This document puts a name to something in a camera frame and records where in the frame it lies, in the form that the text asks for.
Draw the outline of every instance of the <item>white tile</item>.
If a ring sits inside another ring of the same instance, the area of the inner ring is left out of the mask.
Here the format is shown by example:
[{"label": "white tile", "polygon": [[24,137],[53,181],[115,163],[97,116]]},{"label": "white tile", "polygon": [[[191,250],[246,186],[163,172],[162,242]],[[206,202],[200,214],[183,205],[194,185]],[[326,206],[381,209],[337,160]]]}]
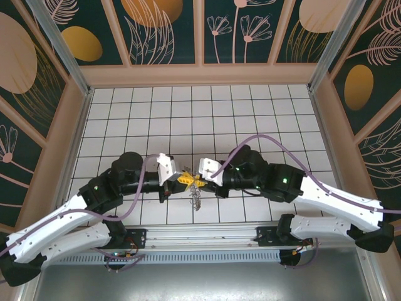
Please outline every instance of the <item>white tile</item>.
[{"label": "white tile", "polygon": [[96,177],[98,174],[100,157],[78,158],[74,177]]},{"label": "white tile", "polygon": [[102,156],[120,156],[124,153],[125,137],[106,137]]},{"label": "white tile", "polygon": [[296,118],[301,132],[319,131],[318,121],[314,115],[297,115]]},{"label": "white tile", "polygon": [[301,135],[307,151],[323,151],[326,149],[323,138],[319,132],[303,132]]},{"label": "white tile", "polygon": [[[272,137],[273,139],[277,140],[281,143],[280,135],[278,133],[268,133],[265,134],[267,136]],[[265,138],[259,138],[259,145],[261,146],[262,152],[281,152],[282,149],[277,146],[273,141],[270,141]]]},{"label": "white tile", "polygon": [[109,111],[109,103],[94,103],[90,106],[88,119],[107,119]]},{"label": "white tile", "polygon": [[104,137],[107,120],[88,120],[86,122],[84,137]]},{"label": "white tile", "polygon": [[258,133],[277,133],[277,121],[275,116],[256,116]]},{"label": "white tile", "polygon": [[193,134],[213,134],[213,118],[212,117],[192,118],[192,132]]},{"label": "white tile", "polygon": [[213,100],[231,100],[230,86],[212,86]]},{"label": "white tile", "polygon": [[175,166],[179,170],[192,170],[192,155],[174,155]]},{"label": "white tile", "polygon": [[314,114],[312,102],[308,98],[293,99],[295,113],[297,114]]},{"label": "white tile", "polygon": [[194,154],[214,154],[213,135],[195,135],[193,136]]},{"label": "white tile", "polygon": [[262,158],[268,163],[286,164],[284,152],[263,152]]},{"label": "white tile", "polygon": [[173,102],[171,108],[171,117],[191,117],[191,102]]},{"label": "white tile", "polygon": [[270,99],[270,90],[268,85],[251,86],[252,99]]},{"label": "white tile", "polygon": [[235,125],[237,133],[256,134],[256,123],[254,116],[235,117]]},{"label": "white tile", "polygon": [[171,116],[171,102],[155,102],[152,103],[152,111],[150,117],[170,117]]},{"label": "white tile", "polygon": [[[124,201],[119,207],[117,207],[116,215],[121,216],[128,212],[133,201]],[[140,225],[140,212],[142,210],[142,201],[138,200],[133,211],[125,219],[123,224],[125,226],[138,226]]]},{"label": "white tile", "polygon": [[212,116],[212,102],[192,102],[192,116],[208,117]]},{"label": "white tile", "polygon": [[194,211],[194,223],[218,223],[219,205],[217,199],[201,199],[200,210]]},{"label": "white tile", "polygon": [[255,115],[274,115],[271,99],[253,100]]},{"label": "white tile", "polygon": [[148,136],[149,119],[130,119],[128,136]]},{"label": "white tile", "polygon": [[325,151],[306,152],[311,165],[311,171],[330,171],[331,165]]},{"label": "white tile", "polygon": [[304,146],[302,143],[302,137],[300,133],[281,133],[281,143],[289,150],[289,151],[304,151]]},{"label": "white tile", "polygon": [[127,136],[128,119],[110,119],[107,123],[107,137]]},{"label": "white tile", "polygon": [[167,223],[191,224],[192,204],[186,199],[168,200]]},{"label": "white tile", "polygon": [[113,157],[102,157],[100,158],[100,165],[98,175],[105,172],[107,169],[112,167],[112,163],[118,160],[120,156],[113,156]]},{"label": "white tile", "polygon": [[251,99],[249,86],[231,86],[232,99]]},{"label": "white tile", "polygon": [[134,88],[132,102],[151,102],[152,88]]},{"label": "white tile", "polygon": [[[301,161],[301,163],[309,169],[309,162],[308,162],[308,158],[306,157],[306,152],[291,152],[292,155],[295,156],[295,158],[297,158],[299,161]],[[298,169],[303,169],[301,168],[301,166],[299,166],[298,163],[296,163],[293,158],[291,158],[288,154],[284,154],[284,157],[286,159],[286,164],[294,166]]]},{"label": "white tile", "polygon": [[173,87],[173,102],[191,100],[192,92],[190,87]]},{"label": "white tile", "polygon": [[216,152],[229,153],[237,147],[237,140],[234,134],[215,135]]},{"label": "white tile", "polygon": [[273,99],[274,112],[276,115],[295,114],[291,99]]},{"label": "white tile", "polygon": [[133,88],[116,88],[114,89],[112,102],[131,102]]},{"label": "white tile", "polygon": [[256,197],[244,198],[246,221],[271,221],[269,200]]},{"label": "white tile", "polygon": [[191,118],[171,118],[171,134],[185,135],[192,133]]},{"label": "white tile", "polygon": [[279,221],[282,214],[295,214],[294,204],[278,203],[270,201],[271,217],[273,221]]},{"label": "white tile", "polygon": [[166,224],[167,202],[160,204],[158,200],[142,201],[141,224]]},{"label": "white tile", "polygon": [[332,171],[315,171],[313,175],[321,182],[337,188],[336,179],[334,178],[334,174]]},{"label": "white tile", "polygon": [[214,117],[214,133],[215,134],[234,134],[234,117]]},{"label": "white tile", "polygon": [[170,152],[169,154],[191,154],[192,153],[192,136],[180,135],[170,136]]},{"label": "white tile", "polygon": [[148,141],[148,155],[159,154],[163,152],[164,154],[169,153],[170,147],[170,136],[151,136]]},{"label": "white tile", "polygon": [[288,85],[291,98],[309,98],[306,85]]},{"label": "white tile", "polygon": [[309,217],[322,217],[321,211],[305,204],[295,204],[296,214]]},{"label": "white tile", "polygon": [[112,102],[114,89],[95,89],[92,103],[110,103]]},{"label": "white tile", "polygon": [[71,188],[70,188],[70,193],[68,195],[68,199],[71,199],[74,195],[76,195],[79,192],[79,189],[89,183],[91,180],[91,177],[86,178],[86,179],[73,179]]},{"label": "white tile", "polygon": [[155,87],[153,88],[153,102],[171,102],[172,87]]},{"label": "white tile", "polygon": [[[244,141],[245,139],[247,139],[253,135],[254,134],[237,134],[238,144],[240,144],[242,141]],[[258,139],[252,139],[252,140],[248,141],[246,144],[249,145],[251,147],[251,149],[253,149],[254,151],[260,152],[260,150],[261,150],[261,148],[259,147]],[[227,150],[226,152],[231,152],[233,150],[233,148],[234,147],[232,147],[231,149],[228,149],[228,147],[226,147],[225,149]]]},{"label": "white tile", "polygon": [[269,85],[272,99],[291,98],[287,85]]},{"label": "white tile", "polygon": [[232,105],[235,116],[254,115],[252,100],[233,100]]},{"label": "white tile", "polygon": [[80,157],[100,156],[104,138],[83,138]]},{"label": "white tile", "polygon": [[232,113],[232,101],[231,100],[219,100],[213,101],[213,116],[233,116]]},{"label": "white tile", "polygon": [[113,103],[109,119],[127,119],[130,117],[131,103]]},{"label": "white tile", "polygon": [[276,116],[279,132],[299,132],[295,115]]},{"label": "white tile", "polygon": [[192,87],[192,100],[211,100],[210,86]]},{"label": "white tile", "polygon": [[149,118],[150,102],[133,102],[131,105],[130,118]]},{"label": "white tile", "polygon": [[159,118],[150,119],[149,135],[169,135],[170,119]]},{"label": "white tile", "polygon": [[220,222],[245,221],[242,198],[219,199]]},{"label": "white tile", "polygon": [[146,155],[147,145],[148,137],[127,137],[124,151]]}]

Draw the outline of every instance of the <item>yellow object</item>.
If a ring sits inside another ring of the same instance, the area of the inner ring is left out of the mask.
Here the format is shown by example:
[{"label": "yellow object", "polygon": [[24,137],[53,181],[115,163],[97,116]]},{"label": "yellow object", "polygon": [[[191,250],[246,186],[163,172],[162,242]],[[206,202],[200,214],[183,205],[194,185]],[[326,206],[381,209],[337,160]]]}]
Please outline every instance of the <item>yellow object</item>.
[{"label": "yellow object", "polygon": [[12,17],[0,13],[0,87],[25,93],[38,70],[35,45],[26,30]]},{"label": "yellow object", "polygon": [[103,54],[102,44],[86,28],[72,26],[61,33],[73,56],[81,61],[96,61]]},{"label": "yellow object", "polygon": [[201,177],[199,175],[196,175],[196,177],[194,178],[191,174],[189,174],[189,172],[184,171],[184,173],[177,179],[177,181],[181,184],[187,185],[187,188],[185,189],[187,190],[189,186],[192,185],[192,183],[195,183],[197,187],[205,186],[206,182],[201,181],[200,178]]},{"label": "yellow object", "polygon": [[311,33],[334,31],[350,0],[303,0],[299,7],[299,21]]},{"label": "yellow object", "polygon": [[163,12],[171,23],[177,20],[182,12],[182,0],[121,0],[121,3],[135,22],[146,27],[165,26],[165,21],[161,19]]},{"label": "yellow object", "polygon": [[373,73],[365,65],[351,69],[345,80],[344,97],[346,105],[354,111],[368,102],[373,90]]}]

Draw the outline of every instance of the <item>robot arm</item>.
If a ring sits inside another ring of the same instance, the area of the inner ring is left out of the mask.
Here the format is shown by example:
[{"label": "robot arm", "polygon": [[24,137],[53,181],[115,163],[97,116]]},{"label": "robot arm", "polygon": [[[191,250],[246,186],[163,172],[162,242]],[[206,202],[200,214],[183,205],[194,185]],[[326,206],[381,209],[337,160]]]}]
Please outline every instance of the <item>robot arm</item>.
[{"label": "robot arm", "polygon": [[[175,181],[180,173],[173,157],[160,154],[157,161],[158,171],[145,173],[142,192],[158,192],[162,203],[172,193],[184,191],[186,185]],[[10,235],[0,233],[0,270],[8,284],[16,286],[33,279],[42,268],[62,256],[110,243],[118,245],[121,236],[126,233],[121,222],[105,221],[85,230],[65,234],[95,219],[90,212],[105,214],[121,205],[124,195],[136,193],[142,164],[140,155],[125,153],[112,163],[111,169],[91,179],[62,207],[21,231]],[[74,209],[90,212],[68,213]],[[21,240],[35,228],[38,229],[32,235]],[[15,247],[4,252],[14,243]]]},{"label": "robot arm", "polygon": [[[360,208],[339,200],[331,193],[325,193],[300,169],[286,164],[269,164],[248,145],[232,158],[222,173],[212,177],[223,163],[207,158],[200,160],[199,173],[208,181],[206,186],[201,187],[202,190],[227,198],[232,189],[257,189],[261,196],[270,201],[307,204],[334,215],[328,218],[282,215],[277,234],[283,241],[345,237],[355,240],[363,249],[380,253],[386,252],[392,244],[394,228],[385,222],[383,213]],[[378,200],[361,198],[323,185],[332,193],[358,204],[383,209]]]}]

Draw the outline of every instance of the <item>cable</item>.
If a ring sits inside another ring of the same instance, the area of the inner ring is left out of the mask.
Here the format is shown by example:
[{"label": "cable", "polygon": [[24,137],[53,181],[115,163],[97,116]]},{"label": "cable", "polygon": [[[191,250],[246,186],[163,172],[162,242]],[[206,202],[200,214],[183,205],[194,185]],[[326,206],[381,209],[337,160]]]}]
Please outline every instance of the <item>cable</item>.
[{"label": "cable", "polygon": [[315,252],[313,252],[313,257],[311,258],[310,261],[308,261],[307,263],[304,263],[303,265],[285,265],[284,268],[306,268],[308,266],[310,266],[315,260],[316,257],[318,256],[318,251],[319,251],[319,240],[318,238],[315,238],[316,240],[316,248],[315,248]]},{"label": "cable", "polygon": [[14,243],[9,245],[7,248],[3,249],[3,251],[0,251],[0,257],[2,257],[5,253],[7,253],[9,250],[14,248],[19,243],[22,243],[23,240],[25,240],[27,237],[29,237],[30,235],[32,235],[33,233],[38,231],[40,228],[46,226],[47,224],[50,224],[52,221],[54,221],[54,220],[56,220],[58,218],[62,218],[64,215],[67,215],[67,214],[71,214],[71,213],[86,213],[86,214],[90,214],[90,215],[92,215],[92,216],[94,216],[96,218],[104,219],[106,221],[121,221],[121,220],[125,219],[127,216],[129,216],[131,214],[131,212],[133,211],[135,205],[138,202],[138,199],[139,199],[139,196],[140,196],[140,192],[141,192],[141,189],[142,189],[142,185],[143,185],[143,180],[145,178],[145,168],[146,168],[146,164],[147,164],[148,160],[150,158],[158,157],[158,156],[159,155],[149,155],[149,156],[147,156],[145,158],[145,160],[143,160],[142,169],[140,171],[140,176],[139,176],[137,192],[135,193],[135,197],[133,199],[132,205],[130,206],[130,208],[128,209],[128,211],[125,214],[123,214],[121,216],[117,216],[116,218],[111,218],[111,217],[108,217],[106,215],[101,215],[101,214],[95,213],[93,211],[85,210],[85,209],[72,209],[72,210],[69,210],[69,211],[62,212],[59,215],[56,215],[56,216],[44,221],[43,223],[37,225],[32,230],[28,231],[23,236],[18,238]]},{"label": "cable", "polygon": [[250,193],[249,191],[246,191],[245,189],[242,189],[242,191],[243,191],[243,193],[246,193],[246,194],[248,194],[248,195],[250,195],[250,196],[261,196],[262,194],[255,194],[255,193]]},{"label": "cable", "polygon": [[308,175],[311,180],[313,182],[315,182],[315,184],[321,189],[323,190],[325,193],[339,199],[340,201],[344,201],[348,204],[357,206],[359,208],[363,208],[369,211],[376,211],[376,212],[381,212],[381,213],[392,213],[392,214],[401,214],[401,210],[390,210],[390,209],[380,209],[380,208],[376,208],[376,207],[371,207],[371,206],[367,206],[364,204],[359,204],[355,201],[352,201],[351,199],[347,199],[344,198],[343,196],[340,196],[339,194],[336,194],[332,191],[330,191],[329,189],[327,189],[326,187],[324,187],[324,185],[322,183],[319,182],[319,180],[317,180],[316,177],[314,177],[314,175],[312,175],[312,173],[305,167],[305,165],[302,164],[302,162],[300,160],[297,159],[297,157],[295,157],[287,148],[285,148],[285,146],[283,146],[280,142],[278,142],[276,139],[274,139],[273,137],[270,137],[268,135],[264,135],[264,134],[257,134],[257,135],[253,135],[248,137],[247,139],[245,139],[244,141],[242,141],[228,156],[227,160],[223,163],[223,165],[219,168],[218,171],[216,171],[211,178],[215,178],[218,174],[220,174],[226,167],[227,165],[231,162],[232,158],[234,158],[234,156],[239,152],[239,150],[241,149],[242,146],[244,146],[245,144],[247,144],[249,141],[255,139],[255,138],[265,138],[270,140],[271,142],[273,142],[274,144],[276,144],[278,147],[280,147],[283,151],[285,151],[291,158],[292,160],[294,160],[306,173],[306,175]]}]

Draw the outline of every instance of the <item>white grid floor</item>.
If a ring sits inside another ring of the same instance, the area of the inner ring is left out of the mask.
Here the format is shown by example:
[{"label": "white grid floor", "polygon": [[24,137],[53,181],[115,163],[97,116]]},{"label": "white grid floor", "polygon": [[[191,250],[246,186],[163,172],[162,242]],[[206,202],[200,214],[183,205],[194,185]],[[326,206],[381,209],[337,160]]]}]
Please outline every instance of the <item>white grid floor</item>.
[{"label": "white grid floor", "polygon": [[[269,134],[281,141],[321,181],[336,186],[305,85],[233,85],[96,89],[71,179],[70,197],[126,151],[172,154],[180,167],[197,170],[199,159],[226,159],[246,137]],[[267,140],[249,145],[268,162],[297,165]],[[156,171],[152,161],[147,171]],[[159,204],[144,194],[125,225],[276,221],[283,213],[321,216],[306,206],[275,203],[240,191],[229,199],[202,192],[194,211],[189,192]],[[110,214],[123,214],[132,203]]]}]

